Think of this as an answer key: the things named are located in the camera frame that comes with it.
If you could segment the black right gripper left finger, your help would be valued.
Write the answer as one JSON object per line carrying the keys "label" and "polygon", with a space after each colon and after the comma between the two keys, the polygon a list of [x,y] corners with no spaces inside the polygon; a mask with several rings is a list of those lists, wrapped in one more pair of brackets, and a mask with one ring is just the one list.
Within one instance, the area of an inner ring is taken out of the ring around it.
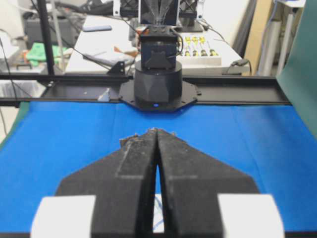
{"label": "black right gripper left finger", "polygon": [[33,238],[134,238],[152,231],[157,130],[73,172],[44,197]]}

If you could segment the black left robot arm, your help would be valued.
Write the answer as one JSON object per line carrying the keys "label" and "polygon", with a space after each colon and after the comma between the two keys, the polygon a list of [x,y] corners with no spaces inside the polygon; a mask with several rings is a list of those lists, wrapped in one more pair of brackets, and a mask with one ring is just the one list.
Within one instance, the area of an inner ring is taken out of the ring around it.
{"label": "black left robot arm", "polygon": [[139,36],[141,59],[132,80],[120,86],[120,101],[146,112],[174,112],[198,100],[195,85],[183,80],[176,57],[183,44],[169,26],[149,25]]}

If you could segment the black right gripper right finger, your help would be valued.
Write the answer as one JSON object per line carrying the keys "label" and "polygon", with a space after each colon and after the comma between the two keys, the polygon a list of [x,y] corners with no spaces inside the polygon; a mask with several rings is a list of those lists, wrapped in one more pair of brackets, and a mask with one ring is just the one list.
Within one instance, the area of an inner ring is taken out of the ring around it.
{"label": "black right gripper right finger", "polygon": [[282,238],[273,197],[248,174],[158,130],[163,205],[178,238]]}

